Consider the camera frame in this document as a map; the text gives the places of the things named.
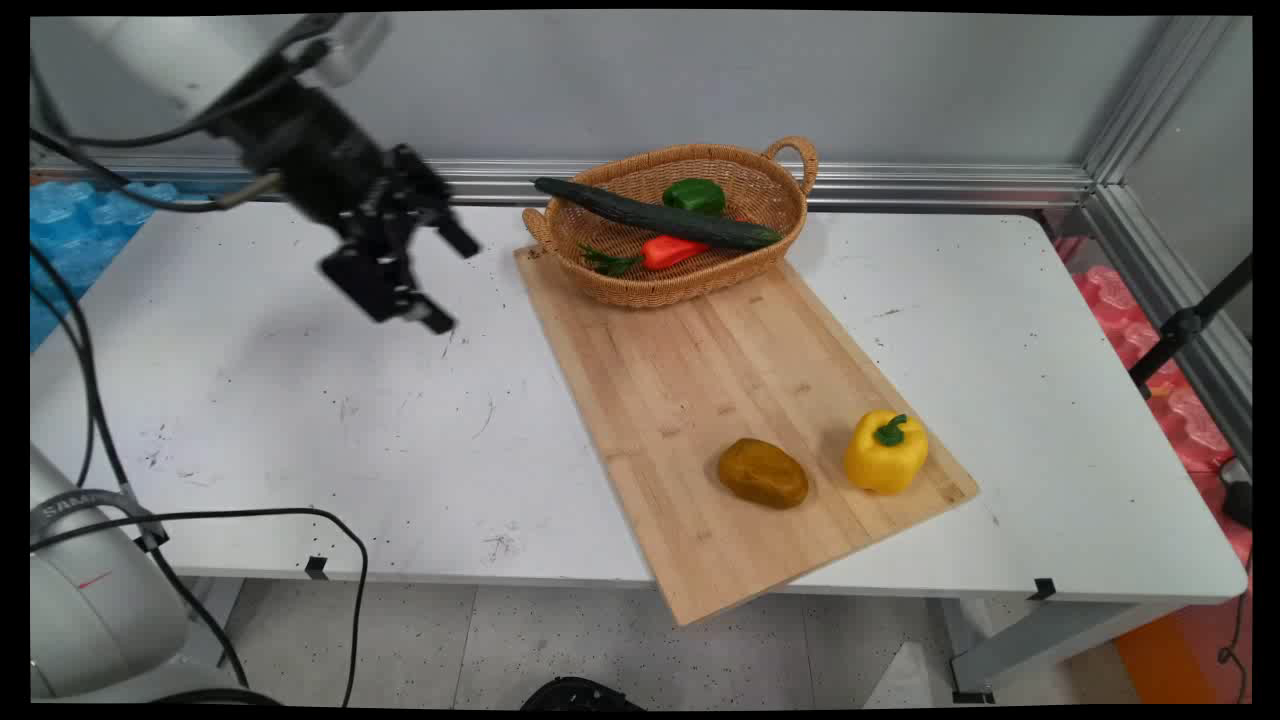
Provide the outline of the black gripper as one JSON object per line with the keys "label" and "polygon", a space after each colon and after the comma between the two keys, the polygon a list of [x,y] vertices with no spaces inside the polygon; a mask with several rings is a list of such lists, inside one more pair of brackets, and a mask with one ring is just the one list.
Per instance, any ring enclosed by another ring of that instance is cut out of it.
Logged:
{"label": "black gripper", "polygon": [[[454,316],[419,287],[410,254],[416,224],[407,208],[461,258],[480,246],[454,215],[448,183],[413,146],[383,147],[328,94],[297,79],[218,120],[215,135],[236,145],[246,170],[279,174],[282,192],[311,222],[348,237],[346,218],[366,217],[367,231],[397,238],[348,242],[319,263],[371,322],[417,323],[434,334],[456,329]],[[396,200],[401,184],[407,206]]]}

